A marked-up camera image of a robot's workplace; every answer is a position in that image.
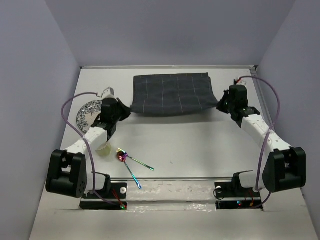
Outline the pale yellow paper cup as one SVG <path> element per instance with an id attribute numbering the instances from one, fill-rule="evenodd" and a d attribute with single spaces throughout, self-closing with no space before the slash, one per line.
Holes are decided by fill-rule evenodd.
<path id="1" fill-rule="evenodd" d="M 110 143 L 106 142 L 96 150 L 96 153 L 100 157 L 107 157 L 110 155 L 111 151 L 112 151 L 112 147 Z"/>

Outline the dark checked cloth napkin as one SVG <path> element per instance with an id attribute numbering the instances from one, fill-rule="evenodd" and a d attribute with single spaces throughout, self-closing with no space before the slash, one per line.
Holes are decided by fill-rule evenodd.
<path id="1" fill-rule="evenodd" d="M 208 73 L 136 75 L 133 78 L 131 112 L 146 116 L 173 117 L 215 108 Z"/>

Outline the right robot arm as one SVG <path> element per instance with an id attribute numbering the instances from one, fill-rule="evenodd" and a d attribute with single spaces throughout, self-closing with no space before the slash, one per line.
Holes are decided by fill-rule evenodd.
<path id="1" fill-rule="evenodd" d="M 217 105 L 220 112 L 246 132 L 261 149 L 257 170 L 234 174 L 237 180 L 230 183 L 235 196 L 242 196 L 249 188 L 255 192 L 263 189 L 277 193 L 302 188 L 306 184 L 306 153 L 282 140 L 265 122 L 255 107 L 248 105 L 247 88 L 231 85 L 224 91 Z"/>

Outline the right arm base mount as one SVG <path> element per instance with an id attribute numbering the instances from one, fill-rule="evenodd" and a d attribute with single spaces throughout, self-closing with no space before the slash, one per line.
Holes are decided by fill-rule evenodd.
<path id="1" fill-rule="evenodd" d="M 251 187 L 242 187 L 240 174 L 234 173 L 230 181 L 214 183 L 213 196 L 217 210 L 263 209 L 260 193 Z"/>

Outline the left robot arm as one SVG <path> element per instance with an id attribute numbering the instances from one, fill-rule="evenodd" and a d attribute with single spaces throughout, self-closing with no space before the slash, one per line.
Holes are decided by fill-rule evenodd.
<path id="1" fill-rule="evenodd" d="M 104 198 L 111 185 L 96 180 L 93 151 L 104 146 L 117 129 L 117 123 L 131 115 L 130 108 L 119 98 L 102 100 L 101 112 L 85 135 L 70 147 L 56 149 L 50 156 L 45 189 L 49 193 L 80 198 L 85 192 Z"/>

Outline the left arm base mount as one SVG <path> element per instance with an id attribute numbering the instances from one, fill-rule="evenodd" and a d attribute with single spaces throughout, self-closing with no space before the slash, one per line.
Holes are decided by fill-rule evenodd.
<path id="1" fill-rule="evenodd" d="M 127 210 L 127 182 L 112 181 L 108 174 L 103 173 L 97 174 L 96 180 L 99 183 L 95 190 L 98 196 L 95 193 L 85 193 L 79 203 L 81 210 Z"/>

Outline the blue floral plate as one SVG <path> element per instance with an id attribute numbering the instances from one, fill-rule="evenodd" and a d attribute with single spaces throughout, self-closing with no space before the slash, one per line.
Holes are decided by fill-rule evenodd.
<path id="1" fill-rule="evenodd" d="M 92 100 L 83 105 L 76 115 L 76 125 L 82 133 L 86 133 L 101 113 L 102 100 Z"/>

